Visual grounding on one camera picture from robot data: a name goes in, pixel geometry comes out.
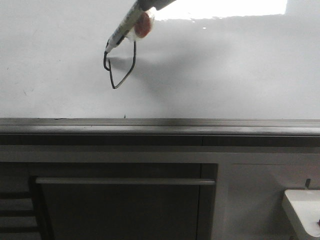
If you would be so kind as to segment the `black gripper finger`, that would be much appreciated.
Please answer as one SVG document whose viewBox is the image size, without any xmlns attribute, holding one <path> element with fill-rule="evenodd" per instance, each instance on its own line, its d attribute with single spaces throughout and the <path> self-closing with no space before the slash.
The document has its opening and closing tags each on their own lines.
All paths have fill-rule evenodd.
<svg viewBox="0 0 320 240">
<path fill-rule="evenodd" d="M 159 11 L 173 2 L 175 2 L 175 0 L 138 0 L 139 7 L 145 12 L 151 8 Z"/>
</svg>

